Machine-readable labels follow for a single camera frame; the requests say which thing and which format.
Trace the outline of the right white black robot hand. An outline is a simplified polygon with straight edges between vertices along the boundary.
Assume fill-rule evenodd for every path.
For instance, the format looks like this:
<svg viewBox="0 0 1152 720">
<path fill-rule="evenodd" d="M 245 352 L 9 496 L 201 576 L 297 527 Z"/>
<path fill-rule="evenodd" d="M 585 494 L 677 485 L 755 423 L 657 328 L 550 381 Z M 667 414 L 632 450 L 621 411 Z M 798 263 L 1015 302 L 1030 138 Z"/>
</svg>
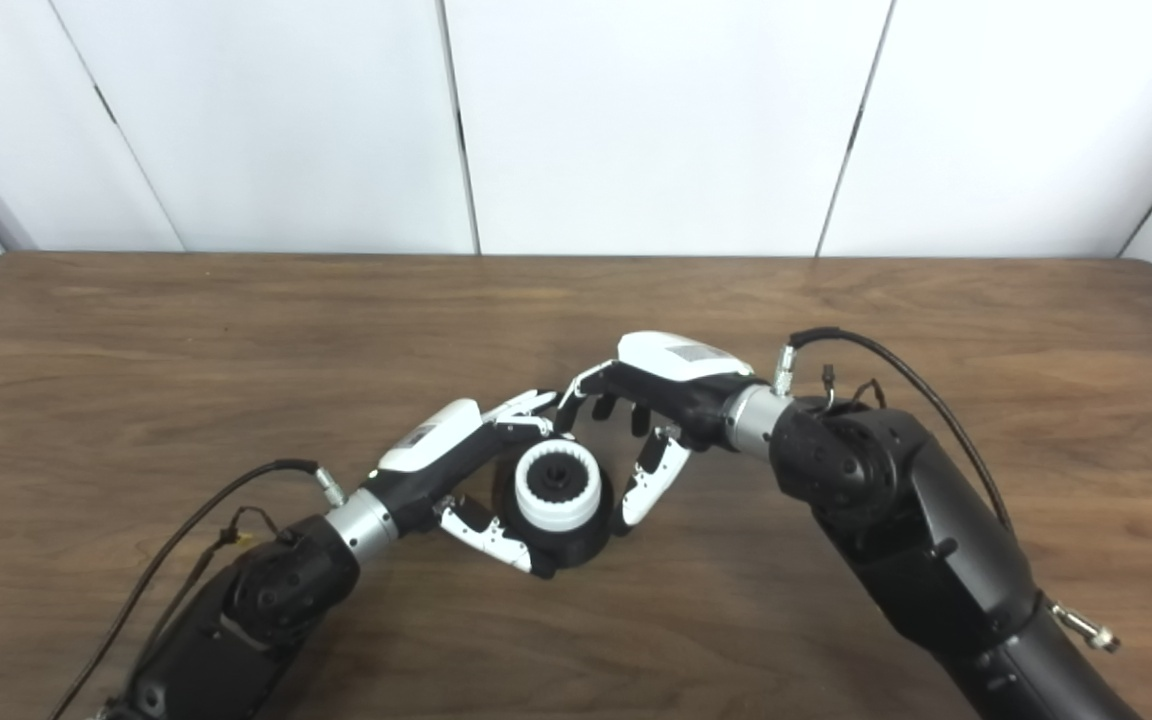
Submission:
<svg viewBox="0 0 1152 720">
<path fill-rule="evenodd" d="M 753 369 L 717 347 L 659 331 L 627 333 L 611 361 L 573 378 L 558 402 L 556 430 L 566 433 L 579 407 L 593 401 L 591 419 L 631 406 L 631 433 L 644 441 L 626 491 L 614 503 L 611 530 L 626 537 L 664 497 L 695 452 L 736 450 L 733 410 L 761 386 Z"/>
</svg>

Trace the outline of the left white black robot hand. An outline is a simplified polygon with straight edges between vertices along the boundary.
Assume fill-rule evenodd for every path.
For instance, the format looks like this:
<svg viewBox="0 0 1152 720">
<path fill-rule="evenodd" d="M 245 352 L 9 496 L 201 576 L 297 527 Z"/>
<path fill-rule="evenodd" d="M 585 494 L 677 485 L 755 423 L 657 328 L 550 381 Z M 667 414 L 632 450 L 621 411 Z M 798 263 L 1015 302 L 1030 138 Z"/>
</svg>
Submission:
<svg viewBox="0 0 1152 720">
<path fill-rule="evenodd" d="M 541 579 L 556 564 L 506 521 L 454 491 L 509 448 L 553 437 L 544 411 L 556 404 L 552 389 L 529 389 L 483 411 L 472 397 L 457 397 L 422 420 L 385 452 L 348 505 L 358 511 L 342 537 L 357 559 L 392 541 L 440 528 L 468 547 Z"/>
</svg>

